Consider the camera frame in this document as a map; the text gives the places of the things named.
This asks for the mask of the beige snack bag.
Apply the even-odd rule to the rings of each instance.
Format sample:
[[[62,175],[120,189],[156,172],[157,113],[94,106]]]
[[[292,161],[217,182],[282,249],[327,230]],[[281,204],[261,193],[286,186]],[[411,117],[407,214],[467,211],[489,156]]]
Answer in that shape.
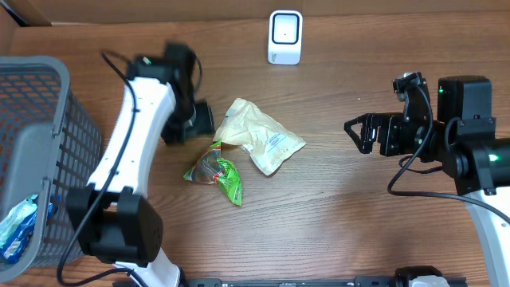
[[[237,98],[229,107],[214,140],[242,147],[267,176],[306,145],[297,134],[242,98]]]

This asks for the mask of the green snack bag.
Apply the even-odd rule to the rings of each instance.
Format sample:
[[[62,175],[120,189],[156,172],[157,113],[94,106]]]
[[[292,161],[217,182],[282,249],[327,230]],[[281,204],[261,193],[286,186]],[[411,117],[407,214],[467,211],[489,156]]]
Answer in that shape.
[[[221,140],[210,145],[183,178],[198,184],[214,184],[231,203],[242,205],[241,178],[233,162],[222,157]]]

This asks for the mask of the blue snack bar wrapper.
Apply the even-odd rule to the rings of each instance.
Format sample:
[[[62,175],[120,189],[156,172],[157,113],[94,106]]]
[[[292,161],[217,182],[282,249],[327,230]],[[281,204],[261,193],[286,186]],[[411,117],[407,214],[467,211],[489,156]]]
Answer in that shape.
[[[1,221],[1,262],[17,263],[32,236],[38,210],[38,195],[30,195],[14,206]]]

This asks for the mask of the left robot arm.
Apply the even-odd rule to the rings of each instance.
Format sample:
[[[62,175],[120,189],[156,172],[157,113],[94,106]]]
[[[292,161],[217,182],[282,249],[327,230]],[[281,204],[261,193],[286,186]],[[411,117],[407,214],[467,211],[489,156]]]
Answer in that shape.
[[[161,57],[138,55],[119,73],[124,98],[108,146],[84,187],[65,208],[75,234],[69,245],[113,267],[92,281],[126,273],[137,286],[183,286],[183,271],[162,248],[163,220],[148,202],[148,178],[160,140],[181,144],[214,133],[210,106],[195,99],[202,65],[196,53],[168,42]]]

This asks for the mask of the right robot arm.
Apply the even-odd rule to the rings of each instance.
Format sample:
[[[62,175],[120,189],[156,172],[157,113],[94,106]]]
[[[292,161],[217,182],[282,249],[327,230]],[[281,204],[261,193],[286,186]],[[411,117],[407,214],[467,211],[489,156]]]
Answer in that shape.
[[[420,72],[404,73],[392,85],[404,104],[402,112],[363,114],[345,122],[345,132],[363,154],[379,143],[381,155],[400,156],[400,169],[387,186],[389,194],[463,202],[481,243],[490,284],[507,286],[509,140],[496,138],[491,81],[475,75],[439,79],[436,112]],[[455,193],[396,191],[397,180],[416,159],[435,162],[428,172],[446,173]]]

